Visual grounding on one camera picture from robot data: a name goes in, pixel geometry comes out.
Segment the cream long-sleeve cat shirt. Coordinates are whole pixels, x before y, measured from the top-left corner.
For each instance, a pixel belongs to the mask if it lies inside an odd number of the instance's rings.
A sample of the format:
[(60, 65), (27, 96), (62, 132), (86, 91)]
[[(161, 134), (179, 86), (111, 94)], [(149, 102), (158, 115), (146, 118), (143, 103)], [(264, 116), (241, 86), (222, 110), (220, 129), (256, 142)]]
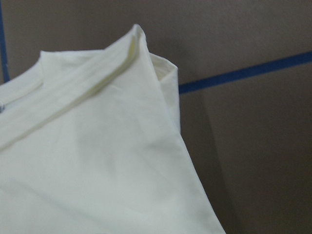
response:
[(177, 67), (139, 25), (0, 87), (3, 234), (222, 234), (180, 132)]

